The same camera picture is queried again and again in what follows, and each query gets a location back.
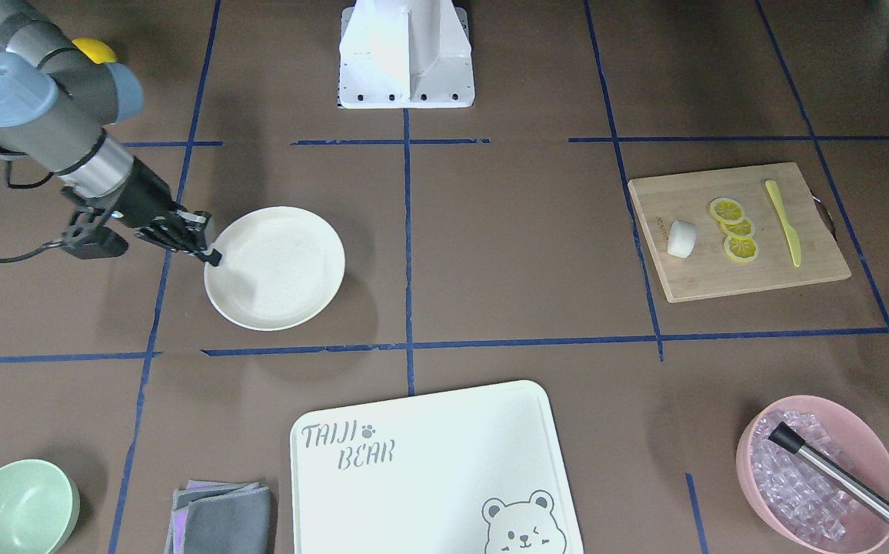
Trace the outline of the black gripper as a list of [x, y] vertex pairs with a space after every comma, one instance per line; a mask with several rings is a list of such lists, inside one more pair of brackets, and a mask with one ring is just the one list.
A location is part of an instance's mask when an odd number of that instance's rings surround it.
[[100, 194], [75, 186], [73, 202], [78, 208], [91, 206], [110, 212], [110, 220], [118, 219], [142, 241], [170, 252], [188, 253], [212, 267], [221, 263], [222, 255], [206, 232], [212, 214], [187, 211], [174, 200], [167, 183], [138, 158], [132, 159], [109, 192]]

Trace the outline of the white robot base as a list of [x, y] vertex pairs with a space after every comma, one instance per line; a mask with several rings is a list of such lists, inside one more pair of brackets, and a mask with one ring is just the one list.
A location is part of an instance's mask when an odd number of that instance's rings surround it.
[[337, 102], [346, 109], [469, 108], [467, 11], [452, 1], [357, 1], [341, 13]]

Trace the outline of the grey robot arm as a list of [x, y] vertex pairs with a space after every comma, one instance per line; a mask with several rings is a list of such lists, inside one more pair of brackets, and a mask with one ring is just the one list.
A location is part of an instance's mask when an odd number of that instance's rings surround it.
[[109, 228], [118, 219], [153, 245], [217, 266], [208, 242], [211, 215], [178, 203], [159, 175], [108, 127], [138, 115], [143, 91], [127, 66], [90, 59], [26, 1], [0, 1], [0, 160], [29, 157], [64, 182], [75, 204], [60, 238], [79, 259], [118, 257], [128, 243]]

